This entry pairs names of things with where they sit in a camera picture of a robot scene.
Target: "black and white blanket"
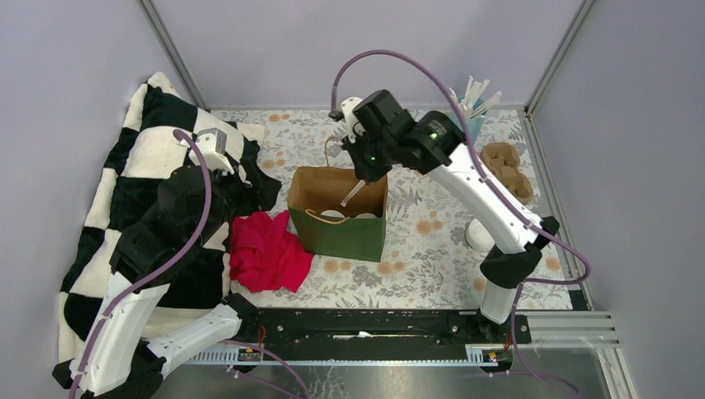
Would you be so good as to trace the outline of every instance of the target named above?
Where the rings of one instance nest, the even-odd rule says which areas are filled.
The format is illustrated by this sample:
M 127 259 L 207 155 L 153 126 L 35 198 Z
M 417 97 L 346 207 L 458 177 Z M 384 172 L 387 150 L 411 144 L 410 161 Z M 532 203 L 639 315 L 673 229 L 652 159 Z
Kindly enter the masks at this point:
M 100 184 L 86 217 L 76 261 L 63 280 L 59 299 L 59 362 L 83 348 L 101 306 L 110 274 L 108 260 L 121 232 L 155 202 L 156 187 L 190 163 L 176 144 L 175 127 L 190 132 L 217 127 L 228 135 L 228 155 L 256 158 L 264 138 L 261 125 L 226 123 L 180 99 L 157 72 L 130 100 L 120 136 L 103 165 Z M 239 174 L 246 179 L 243 168 Z M 206 314 L 229 291 L 229 224 L 205 244 L 161 299 L 143 332 L 158 337 Z

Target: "floral tablecloth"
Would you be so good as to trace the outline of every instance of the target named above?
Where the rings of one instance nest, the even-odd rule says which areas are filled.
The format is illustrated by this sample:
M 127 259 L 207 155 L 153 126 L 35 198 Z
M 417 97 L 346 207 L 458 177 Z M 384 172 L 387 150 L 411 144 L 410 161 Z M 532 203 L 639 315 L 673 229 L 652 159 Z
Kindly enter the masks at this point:
M 329 120 L 327 111 L 213 111 L 226 121 L 259 123 L 268 134 L 259 164 L 283 182 L 279 201 L 271 214 L 287 209 L 286 196 L 297 167 L 325 166 L 323 143 L 343 136 L 343 123 Z M 414 115 L 418 119 L 420 112 Z M 545 215 L 535 172 L 526 148 L 516 111 L 491 111 L 476 143 L 477 150 L 491 142 L 516 146 L 520 170 L 532 182 L 535 198 L 529 207 Z M 330 144 L 331 166 L 352 168 L 348 155 Z M 311 273 L 297 293 L 287 289 L 250 293 L 233 282 L 259 307 L 297 308 L 478 308 L 486 280 L 480 273 L 484 254 L 470 248 L 465 228 L 473 215 L 447 190 L 426 176 L 401 167 L 389 173 L 387 240 L 382 262 L 364 262 L 316 255 Z M 553 244 L 534 276 L 562 279 L 560 261 Z M 520 308 L 571 309 L 566 288 L 527 284 Z

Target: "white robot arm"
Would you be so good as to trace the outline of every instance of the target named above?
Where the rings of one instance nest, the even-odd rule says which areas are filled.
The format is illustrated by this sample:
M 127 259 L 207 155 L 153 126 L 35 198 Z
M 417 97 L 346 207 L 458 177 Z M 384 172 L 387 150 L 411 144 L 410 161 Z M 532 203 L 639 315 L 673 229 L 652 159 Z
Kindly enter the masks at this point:
M 184 137 L 184 143 L 191 141 L 182 131 L 175 131 L 175 135 Z M 202 166 L 185 165 L 174 170 L 169 179 L 160 183 L 157 201 L 137 223 L 122 232 L 110 259 L 106 295 L 86 340 L 86 353 L 54 368 L 54 377 L 65 388 L 80 388 L 84 392 L 81 397 L 150 397 L 163 378 L 196 353 L 238 335 L 243 328 L 249 333 L 251 322 L 244 318 L 252 319 L 254 307 L 242 297 L 231 295 L 177 331 L 151 340 L 141 337 L 171 282 L 224 222 L 274 206 L 281 184 L 276 180 L 244 182 L 234 173 L 225 154 L 225 140 L 226 134 L 217 129 L 201 131 L 195 143 L 191 141 L 189 145 L 198 147 L 210 181 L 205 181 Z M 200 165 L 200 160 L 196 160 L 195 164 Z M 245 167 L 256 167 L 251 165 L 254 160 L 245 162 L 249 162 Z M 263 195 L 264 185 L 274 195 Z M 209 198 L 207 191 L 210 211 L 201 214 L 191 205 L 205 203 Z M 203 229 L 194 232 L 194 226 L 200 223 Z M 193 234 L 198 234 L 195 241 L 191 241 Z M 182 253 L 188 242 L 195 244 Z M 184 256 L 175 260 L 171 268 L 155 278 L 146 278 L 167 259 L 176 259 L 177 253 Z M 129 291 L 138 281 L 145 284 Z
M 416 123 L 388 91 L 377 91 L 365 100 L 350 97 L 331 117 L 345 120 L 343 149 L 350 154 L 359 179 L 375 181 L 391 165 L 402 164 L 430 176 L 477 217 L 495 240 L 481 267 L 487 287 L 480 310 L 494 323 L 506 321 L 516 288 L 534 270 L 545 241 L 527 229 L 490 190 L 472 164 L 457 127 L 447 116 L 434 111 Z M 485 172 L 529 221 L 557 229 L 554 219 L 547 226 L 546 220 L 519 203 L 489 170 Z

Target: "gray wall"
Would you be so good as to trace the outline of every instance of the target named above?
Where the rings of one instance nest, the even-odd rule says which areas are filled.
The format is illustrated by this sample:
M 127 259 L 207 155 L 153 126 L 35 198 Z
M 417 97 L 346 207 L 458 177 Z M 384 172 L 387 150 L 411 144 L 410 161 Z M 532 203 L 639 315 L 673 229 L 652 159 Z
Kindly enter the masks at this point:
M 0 1 L 0 397 L 52 380 L 57 293 L 134 90 L 176 74 L 132 1 Z
M 705 2 L 598 2 L 535 119 L 642 398 L 702 397 Z
M 156 0 L 211 107 L 327 106 L 350 57 L 404 52 L 449 85 L 492 80 L 505 104 L 524 104 L 580 0 Z M 343 78 L 341 96 L 386 87 L 407 105 L 443 104 L 419 72 L 368 58 Z

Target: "pink towel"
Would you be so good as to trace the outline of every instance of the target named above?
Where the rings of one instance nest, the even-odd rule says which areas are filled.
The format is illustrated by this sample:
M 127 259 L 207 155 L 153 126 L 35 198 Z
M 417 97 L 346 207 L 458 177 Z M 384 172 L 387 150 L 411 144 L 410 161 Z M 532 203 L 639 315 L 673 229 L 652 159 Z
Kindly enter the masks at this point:
M 265 212 L 233 222 L 230 238 L 230 278 L 258 293 L 282 287 L 297 292 L 311 270 L 313 255 L 298 237 L 286 231 L 289 212 L 274 220 Z

